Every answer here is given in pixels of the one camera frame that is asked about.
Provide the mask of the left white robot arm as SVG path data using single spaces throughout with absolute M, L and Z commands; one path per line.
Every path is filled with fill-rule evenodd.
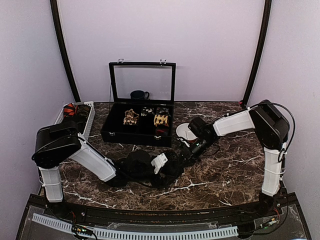
M 133 182 L 146 188 L 163 189 L 171 185 L 184 171 L 174 151 L 151 156 L 144 150 L 130 152 L 114 162 L 99 152 L 79 132 L 74 121 L 42 127 L 37 131 L 35 152 L 31 159 L 38 167 L 46 199 L 60 218 L 71 213 L 65 203 L 59 165 L 71 159 L 110 187 L 125 187 Z

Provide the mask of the black necktie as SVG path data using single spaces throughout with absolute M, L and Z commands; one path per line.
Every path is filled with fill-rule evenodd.
M 173 175 L 180 176 L 184 173 L 184 163 L 180 161 L 180 158 L 177 157 L 172 163 Z

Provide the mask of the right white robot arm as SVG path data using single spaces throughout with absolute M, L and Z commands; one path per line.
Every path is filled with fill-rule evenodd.
M 238 112 L 227 113 L 213 122 L 205 122 L 201 117 L 194 118 L 187 127 L 197 139 L 181 150 L 180 160 L 195 160 L 219 138 L 253 129 L 264 151 L 261 192 L 266 196 L 275 196 L 285 173 L 286 154 L 296 132 L 296 121 L 288 121 L 279 108 L 290 112 L 285 106 L 266 99 Z

